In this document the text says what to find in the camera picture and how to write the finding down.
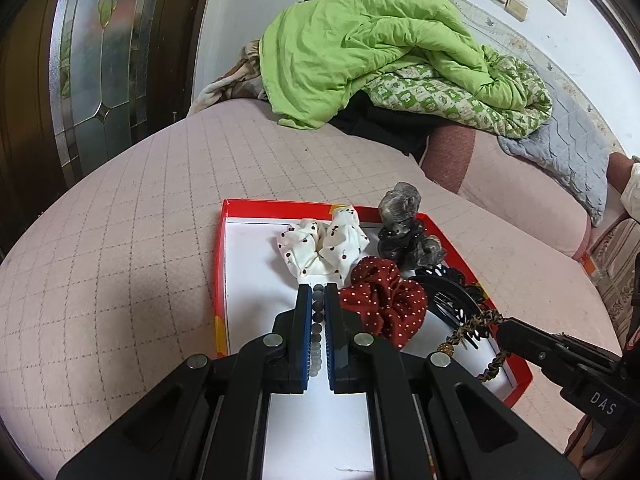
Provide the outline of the right hand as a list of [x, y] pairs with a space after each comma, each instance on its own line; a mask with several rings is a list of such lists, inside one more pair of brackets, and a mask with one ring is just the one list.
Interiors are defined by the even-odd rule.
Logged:
[[613, 451], [600, 454], [593, 452], [596, 430], [588, 416], [584, 416], [570, 434], [563, 455], [576, 467], [580, 478], [586, 480], [607, 479], [610, 476]]

